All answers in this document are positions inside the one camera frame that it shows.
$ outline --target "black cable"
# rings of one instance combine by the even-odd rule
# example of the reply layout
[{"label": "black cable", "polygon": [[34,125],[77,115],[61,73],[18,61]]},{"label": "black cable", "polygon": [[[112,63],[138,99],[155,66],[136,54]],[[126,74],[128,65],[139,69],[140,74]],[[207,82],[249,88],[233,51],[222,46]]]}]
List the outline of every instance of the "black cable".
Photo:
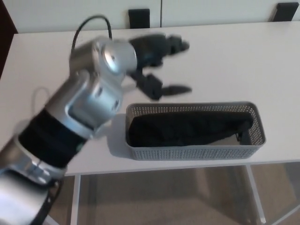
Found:
[{"label": "black cable", "polygon": [[93,15],[89,18],[87,18],[85,21],[83,21],[80,26],[78,27],[78,29],[76,30],[75,32],[75,35],[74,35],[74,38],[73,38],[73,42],[72,42],[72,49],[71,49],[71,52],[75,49],[75,45],[76,45],[76,40],[77,40],[77,37],[80,33],[80,31],[82,30],[82,28],[91,20],[93,19],[103,19],[105,20],[106,22],[106,25],[107,25],[107,29],[108,29],[108,37],[110,39],[113,38],[113,35],[112,35],[112,27],[111,27],[111,24],[109,23],[108,19],[104,16],[104,15]]},{"label": "black cable", "polygon": [[160,0],[160,27],[162,27],[163,23],[163,0]]},{"label": "black cable", "polygon": [[58,189],[57,191],[55,192],[55,195],[53,197],[53,202],[56,201],[56,199],[59,197],[60,193],[61,193],[61,189],[62,189],[62,186],[64,184],[64,180],[60,180],[58,181]]}]

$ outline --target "mesh basket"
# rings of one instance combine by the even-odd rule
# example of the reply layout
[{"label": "mesh basket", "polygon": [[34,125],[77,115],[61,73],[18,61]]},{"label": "mesh basket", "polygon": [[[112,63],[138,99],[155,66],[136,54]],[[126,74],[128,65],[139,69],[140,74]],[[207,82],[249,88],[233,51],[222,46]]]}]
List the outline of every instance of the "mesh basket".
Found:
[{"label": "mesh basket", "polygon": [[[186,111],[249,112],[254,123],[248,130],[249,142],[241,145],[222,144],[189,145],[174,147],[132,147],[128,138],[129,126],[136,116],[151,113],[170,113]],[[252,156],[264,143],[265,135],[256,106],[250,102],[193,103],[193,104],[132,104],[126,110],[126,143],[136,160],[217,160],[243,159]]]}]

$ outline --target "floor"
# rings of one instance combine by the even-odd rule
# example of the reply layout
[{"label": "floor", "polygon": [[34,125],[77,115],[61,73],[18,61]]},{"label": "floor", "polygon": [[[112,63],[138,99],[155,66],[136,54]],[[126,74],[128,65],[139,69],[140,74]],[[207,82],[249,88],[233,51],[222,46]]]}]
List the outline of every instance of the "floor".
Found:
[{"label": "floor", "polygon": [[[297,165],[252,166],[267,220],[300,195]],[[60,225],[70,224],[73,183],[66,178],[50,213]],[[293,189],[297,184],[299,193]],[[300,212],[280,225],[299,221]],[[198,224],[261,224],[245,167],[82,176],[78,225]]]}]

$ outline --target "table leg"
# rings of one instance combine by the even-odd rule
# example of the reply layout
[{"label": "table leg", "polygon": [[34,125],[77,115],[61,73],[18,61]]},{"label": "table leg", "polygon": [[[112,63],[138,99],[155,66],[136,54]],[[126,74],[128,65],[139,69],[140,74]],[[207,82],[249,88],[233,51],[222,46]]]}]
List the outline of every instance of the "table leg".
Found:
[{"label": "table leg", "polygon": [[261,200],[259,198],[259,194],[258,194],[258,191],[257,191],[255,179],[254,179],[252,169],[251,169],[251,165],[246,165],[246,170],[247,170],[247,174],[248,174],[248,177],[249,177],[249,181],[250,181],[254,201],[255,201],[255,204],[256,204],[256,209],[257,209],[257,212],[258,212],[258,216],[260,218],[261,223],[265,224],[266,223],[266,217],[264,216],[263,206],[262,206]]},{"label": "table leg", "polygon": [[76,175],[75,176],[75,181],[74,181],[74,190],[73,190],[71,225],[77,225],[78,207],[79,207],[79,194],[80,194],[80,180],[81,180],[81,175]]},{"label": "table leg", "polygon": [[280,215],[272,219],[271,221],[265,223],[265,225],[277,225],[280,222],[284,221],[293,213],[297,212],[300,209],[300,202],[296,201],[295,203],[291,204],[288,208],[286,208]]}]

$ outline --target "silver metal casing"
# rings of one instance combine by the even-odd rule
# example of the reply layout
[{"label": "silver metal casing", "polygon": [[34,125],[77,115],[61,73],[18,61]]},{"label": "silver metal casing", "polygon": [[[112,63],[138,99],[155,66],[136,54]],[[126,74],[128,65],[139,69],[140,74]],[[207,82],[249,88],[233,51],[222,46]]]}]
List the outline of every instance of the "silver metal casing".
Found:
[{"label": "silver metal casing", "polygon": [[48,189],[11,171],[0,173],[0,225],[29,225],[47,201]]},{"label": "silver metal casing", "polygon": [[17,136],[8,141],[0,156],[0,171],[15,171],[39,185],[62,179],[67,170],[48,165],[32,155],[19,143]]},{"label": "silver metal casing", "polygon": [[65,127],[91,139],[121,106],[121,83],[136,70],[133,46],[126,41],[98,37],[70,56],[70,77],[46,105]]}]

